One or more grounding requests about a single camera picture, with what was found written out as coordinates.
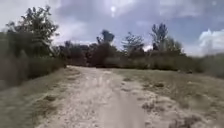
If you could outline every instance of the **green grass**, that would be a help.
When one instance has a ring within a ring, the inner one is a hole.
[[[143,89],[168,96],[181,107],[197,110],[224,126],[224,80],[170,71],[119,70],[125,78],[142,82]],[[164,87],[153,85],[163,83]]]
[[[0,91],[0,128],[33,128],[39,123],[38,117],[54,113],[56,107],[52,101],[57,95],[49,96],[47,93],[55,90],[58,82],[71,73],[76,74],[69,69],[61,69],[22,86]]]

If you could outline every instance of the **dirt road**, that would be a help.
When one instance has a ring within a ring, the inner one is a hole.
[[[56,115],[37,128],[213,128],[193,112],[179,109],[169,98],[145,92],[137,82],[124,82],[110,71],[77,68],[79,78],[67,76]]]

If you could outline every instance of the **grass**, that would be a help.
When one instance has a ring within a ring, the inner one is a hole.
[[[52,102],[57,95],[47,93],[55,90],[58,82],[69,73],[74,71],[61,69],[25,82],[22,86],[0,91],[0,128],[33,128],[39,123],[40,116],[54,113],[56,107]]]
[[[213,77],[156,70],[114,72],[142,82],[143,89],[170,97],[186,109],[197,110],[224,126],[224,80]],[[163,83],[163,87],[154,85]]]

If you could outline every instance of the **blue sky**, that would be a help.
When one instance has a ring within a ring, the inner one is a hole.
[[[131,31],[145,38],[153,24],[163,22],[169,35],[180,41],[189,55],[224,51],[223,0],[0,0],[0,27],[18,20],[28,7],[52,6],[52,18],[59,25],[59,44],[64,40],[95,42],[102,29],[115,34],[114,44]]]

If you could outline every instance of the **rock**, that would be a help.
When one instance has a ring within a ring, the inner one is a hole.
[[[156,83],[153,85],[153,87],[157,87],[157,88],[163,88],[165,85],[163,83]]]

